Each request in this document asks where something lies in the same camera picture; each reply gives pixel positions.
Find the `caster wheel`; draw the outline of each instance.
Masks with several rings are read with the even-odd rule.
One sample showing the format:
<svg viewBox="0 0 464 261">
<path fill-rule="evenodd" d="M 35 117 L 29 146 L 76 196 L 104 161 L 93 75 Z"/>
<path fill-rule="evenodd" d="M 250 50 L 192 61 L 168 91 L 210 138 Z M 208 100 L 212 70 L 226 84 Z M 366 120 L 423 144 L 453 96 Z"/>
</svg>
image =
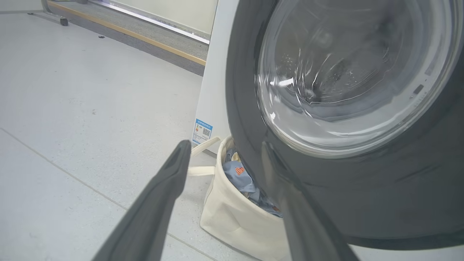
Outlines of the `caster wheel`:
<svg viewBox="0 0 464 261">
<path fill-rule="evenodd" d="M 66 18 L 61 18 L 59 20 L 59 23 L 62 25 L 62 26 L 68 26 L 68 20 Z"/>
</svg>

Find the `laundry basket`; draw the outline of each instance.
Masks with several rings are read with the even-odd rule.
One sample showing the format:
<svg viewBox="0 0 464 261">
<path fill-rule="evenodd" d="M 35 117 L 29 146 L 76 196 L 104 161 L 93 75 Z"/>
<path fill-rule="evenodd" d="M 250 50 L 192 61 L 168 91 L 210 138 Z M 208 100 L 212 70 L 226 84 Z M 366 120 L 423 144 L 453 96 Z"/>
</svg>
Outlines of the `laundry basket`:
<svg viewBox="0 0 464 261">
<path fill-rule="evenodd" d="M 192 156 L 211 143 L 194 148 Z M 232 137 L 224 139 L 215 167 L 189 169 L 190 175 L 214 175 L 206 192 L 200 226 L 228 245 L 263 261 L 290 260 L 283 219 L 252 203 L 227 179 L 222 164 L 227 149 L 233 146 Z"/>
</svg>

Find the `black wheel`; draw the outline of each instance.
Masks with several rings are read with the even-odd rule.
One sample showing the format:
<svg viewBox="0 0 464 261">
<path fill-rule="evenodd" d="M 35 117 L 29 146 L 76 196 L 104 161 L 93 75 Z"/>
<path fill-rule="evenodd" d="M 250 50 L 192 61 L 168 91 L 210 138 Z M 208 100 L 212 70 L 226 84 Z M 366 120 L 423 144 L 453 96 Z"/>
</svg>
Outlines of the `black wheel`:
<svg viewBox="0 0 464 261">
<path fill-rule="evenodd" d="M 463 9 L 240 1 L 226 101 L 248 173 L 266 191 L 266 141 L 349 244 L 464 244 Z"/>
<path fill-rule="evenodd" d="M 62 26 L 68 26 L 68 20 L 66 18 L 61 18 L 59 20 L 59 23 L 62 25 Z"/>
</svg>

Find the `floor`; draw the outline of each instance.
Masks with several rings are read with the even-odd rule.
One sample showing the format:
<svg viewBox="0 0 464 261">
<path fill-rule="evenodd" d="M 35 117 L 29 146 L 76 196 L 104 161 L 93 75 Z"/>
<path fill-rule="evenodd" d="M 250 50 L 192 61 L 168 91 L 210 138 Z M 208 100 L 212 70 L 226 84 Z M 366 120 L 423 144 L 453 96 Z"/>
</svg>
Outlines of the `floor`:
<svg viewBox="0 0 464 261">
<path fill-rule="evenodd" d="M 0 35 L 0 260 L 91 260 L 191 138 L 202 78 L 39 15 L 1 14 Z M 187 178 L 162 260 L 253 260 L 200 228 L 210 180 Z"/>
</svg>

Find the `wooden trim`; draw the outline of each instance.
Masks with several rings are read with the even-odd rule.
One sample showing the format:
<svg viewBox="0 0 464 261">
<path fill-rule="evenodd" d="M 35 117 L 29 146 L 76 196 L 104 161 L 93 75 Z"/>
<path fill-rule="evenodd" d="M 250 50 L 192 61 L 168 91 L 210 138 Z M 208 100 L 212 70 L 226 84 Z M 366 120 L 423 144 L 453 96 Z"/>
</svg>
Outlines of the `wooden trim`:
<svg viewBox="0 0 464 261">
<path fill-rule="evenodd" d="M 197 63 L 197 64 L 200 64 L 200 65 L 203 65 L 203 66 L 206 65 L 206 61 L 203 60 L 203 59 L 200 59 L 200 58 L 198 58 L 198 57 L 195 57 L 195 56 L 193 56 L 193 55 L 191 55 L 191 54 L 188 54 L 188 53 L 186 53 L 186 52 L 177 50 L 177 49 L 175 49 L 175 48 L 172 48 L 172 47 L 170 47 L 170 46 L 167 46 L 167 45 L 165 45 L 165 44 L 163 44 L 163 43 L 160 43 L 160 42 L 158 42 L 158 41 L 152 40 L 152 39 L 150 39 L 150 38 L 148 38 L 148 37 L 145 37 L 145 36 L 143 36 L 143 35 L 140 35 L 140 34 L 138 34 L 138 33 L 133 32 L 133 31 L 127 30 L 127 29 L 125 29 L 125 28 L 122 28 L 122 27 L 120 27 L 120 26 L 114 25 L 114 24 L 112 24 L 112 23 L 109 23 L 109 22 L 107 22 L 107 21 L 101 20 L 101 19 L 99 19 L 99 18 L 95 18 L 95 17 L 93 17 L 93 16 L 90 16 L 90 15 L 87 15 L 87 14 L 84 14 L 84 13 L 81 13 L 81 12 L 79 12 L 79 11 L 76 11 L 76 10 L 73 10 L 73 9 L 70 9 L 70 8 L 67 8 L 67 7 L 64 7 L 64 6 L 62 6 L 62 5 L 57 4 L 56 2 L 48 1 L 48 4 L 49 4 L 50 6 L 52 6 L 52 7 L 56 7 L 56 8 L 58 8 L 58 9 L 60 9 L 60 10 L 65 11 L 65 12 L 68 12 L 68 13 L 71 13 L 71 14 L 74 14 L 74 15 L 77 15 L 77 16 L 79 16 L 79 17 L 82 17 L 82 18 L 87 19 L 87 20 L 89 20 L 89 21 L 92 21 L 92 22 L 94 22 L 94 23 L 97 23 L 97 24 L 100 24 L 100 25 L 102 25 L 102 26 L 108 27 L 108 28 L 110 28 L 110 29 L 116 30 L 116 31 L 118 31 L 118 32 L 120 32 L 120 33 L 124 33 L 124 34 L 127 34 L 127 35 L 129 35 L 129 36 L 132 36 L 132 37 L 134 37 L 134 38 L 137 38 L 137 39 L 139 39 L 139 40 L 141 40 L 141 41 L 144 41 L 144 42 L 146 42 L 146 43 L 149 43 L 149 44 L 151 44 L 151 45 L 153 45 L 153 46 L 159 47 L 159 48 L 161 48 L 161 49 L 163 49 L 163 50 L 166 50 L 166 51 L 171 52 L 171 53 L 173 53 L 173 54 L 176 54 L 176 55 L 179 55 L 179 56 L 181 56 L 181 57 L 184 57 L 185 59 L 188 59 L 188 60 L 190 60 L 190 61 L 192 61 L 192 62 L 195 62 L 195 63 Z"/>
</svg>

